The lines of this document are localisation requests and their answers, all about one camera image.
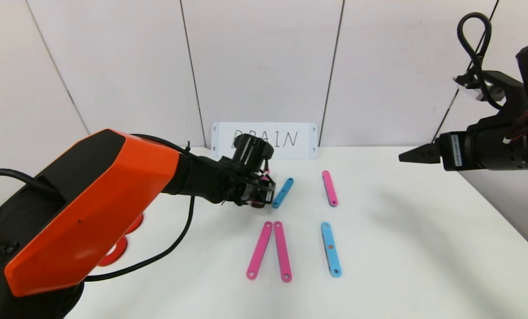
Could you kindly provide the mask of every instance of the white wall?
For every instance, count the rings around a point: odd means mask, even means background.
[[[493,36],[483,69],[502,71],[521,81],[515,59],[528,45],[528,0],[501,0],[493,16]],[[459,93],[440,133],[465,130],[497,111],[485,102]],[[467,171],[461,173],[528,240],[528,171]]]
[[[30,0],[91,133],[205,145],[179,0]]]
[[[0,1],[0,167],[35,175],[87,136],[24,1]],[[0,205],[22,183],[0,178]]]
[[[183,1],[207,140],[218,121],[321,127],[342,3]]]
[[[321,146],[428,143],[469,57],[457,23],[492,12],[495,0],[348,0]],[[476,45],[483,28],[467,22]]]

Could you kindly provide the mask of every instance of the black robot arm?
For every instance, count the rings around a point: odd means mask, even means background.
[[[488,21],[482,14],[468,16]],[[460,22],[460,30],[466,17]],[[489,23],[485,26],[485,32],[490,33]],[[462,32],[459,34],[463,43],[464,36]],[[469,52],[469,55],[473,67],[455,81],[463,91],[473,93],[479,101],[488,101],[493,106],[505,97],[504,105],[496,115],[480,119],[466,131],[442,133],[434,143],[400,154],[399,160],[440,163],[442,158],[443,168],[448,171],[528,170],[528,47],[516,55],[524,83],[499,71],[482,71],[483,50],[478,54]]]

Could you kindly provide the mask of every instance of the black cable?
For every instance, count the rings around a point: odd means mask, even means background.
[[[181,154],[184,154],[184,155],[187,155],[195,160],[199,160],[199,157],[197,157],[197,155],[195,154],[191,154],[189,152],[187,152],[186,150],[178,147],[177,145],[169,142],[169,141],[166,141],[164,139],[160,139],[159,137],[156,137],[156,136],[151,136],[151,135],[145,135],[145,134],[132,134],[134,136],[137,136],[137,137],[140,137],[142,139],[147,139],[147,140],[151,140],[151,141],[154,141],[154,142],[157,142],[157,143],[160,143],[162,145],[166,145],[167,147],[169,148],[173,148],[175,151],[178,151],[179,153]],[[272,192],[275,188],[272,188],[272,187],[266,187],[266,186],[263,186],[263,185],[260,185],[258,183],[255,183],[253,182],[252,180],[249,180],[247,178],[244,178],[242,176],[238,176],[236,174],[233,174],[231,172],[228,172],[224,169],[221,169],[220,167],[216,166],[216,165],[213,165],[212,163],[210,162],[207,162],[207,161],[203,161],[203,163],[209,165],[210,167],[212,167],[213,169],[216,169],[218,170],[219,172],[221,172],[221,174],[223,175],[226,175],[226,176],[229,176],[230,178],[233,178],[235,180],[238,180],[242,183],[245,183],[245,184],[248,184],[250,186],[253,186],[259,190],[263,190],[263,191],[266,191],[266,192]]]
[[[40,182],[39,180],[36,180],[35,178],[25,174],[24,172],[12,169],[0,169],[0,176],[8,176],[17,180],[21,180],[21,182],[31,186],[33,189],[44,192],[45,194],[49,194],[51,196],[61,196],[59,191],[52,186],[46,185],[43,182]]]
[[[485,38],[483,39],[482,48],[478,53],[475,52],[473,47],[471,47],[471,45],[465,38],[465,34],[463,32],[463,26],[465,25],[465,22],[467,22],[467,20],[471,18],[479,19],[485,25]],[[457,38],[459,38],[459,42],[461,43],[461,45],[463,46],[463,48],[465,49],[465,51],[468,53],[469,57],[471,58],[471,62],[473,63],[473,71],[474,71],[475,77],[477,77],[479,87],[481,88],[481,91],[485,99],[495,109],[501,109],[501,105],[499,105],[496,101],[494,101],[493,97],[490,95],[489,89],[485,83],[485,77],[483,76],[483,73],[482,73],[482,60],[485,57],[485,53],[487,49],[489,48],[490,38],[492,34],[493,34],[493,26],[490,23],[490,20],[487,18],[487,16],[479,12],[472,12],[470,14],[467,14],[459,21],[459,24],[457,25]]]
[[[113,271],[113,272],[110,272],[108,274],[86,276],[85,281],[101,281],[101,280],[112,279],[112,278],[115,278],[115,277],[118,277],[118,276],[122,276],[122,275],[128,274],[128,273],[130,273],[130,272],[132,272],[134,270],[138,270],[138,269],[140,269],[142,267],[148,266],[150,263],[156,262],[159,259],[162,259],[163,257],[165,257],[168,254],[170,254],[171,252],[173,252],[173,250],[175,250],[175,248],[177,248],[177,246],[181,243],[183,238],[185,238],[185,235],[187,234],[187,231],[189,230],[189,226],[191,226],[191,221],[193,220],[193,208],[194,207],[195,207],[195,197],[191,196],[191,201],[189,202],[189,216],[187,217],[187,222],[185,223],[185,228],[183,228],[183,231],[181,232],[179,237],[177,237],[177,239],[175,240],[173,245],[170,246],[170,248],[166,249],[165,251],[161,252],[160,254],[157,254],[156,256],[153,256],[152,258],[146,259],[146,260],[144,260],[142,262],[139,262],[139,263],[137,263],[137,264],[135,264],[133,266],[126,267],[124,269],[120,269],[120,270],[117,270],[117,271]]]

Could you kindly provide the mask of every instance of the label sticker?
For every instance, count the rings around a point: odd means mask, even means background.
[[[461,146],[459,145],[459,137],[457,135],[451,135],[451,145],[453,148],[455,166],[463,166],[463,160],[461,159]]]

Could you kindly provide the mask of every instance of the pink bar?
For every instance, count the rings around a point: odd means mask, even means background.
[[[256,244],[256,249],[254,249],[254,254],[252,255],[252,260],[250,265],[248,265],[248,270],[246,271],[246,276],[250,280],[256,279],[258,276],[258,271],[260,270],[260,264],[262,264],[262,259],[264,258],[264,253],[266,252],[266,247],[268,246],[268,241],[272,235],[272,222],[265,222],[262,232],[260,233],[260,238]]]
[[[327,191],[329,205],[333,207],[337,206],[339,204],[339,200],[336,198],[335,187],[333,186],[333,181],[329,171],[323,171],[323,183],[325,184],[325,190]]]
[[[286,235],[282,222],[275,222],[276,246],[278,247],[278,259],[280,260],[280,273],[285,283],[292,281],[292,269],[289,266],[288,247],[286,245]]]

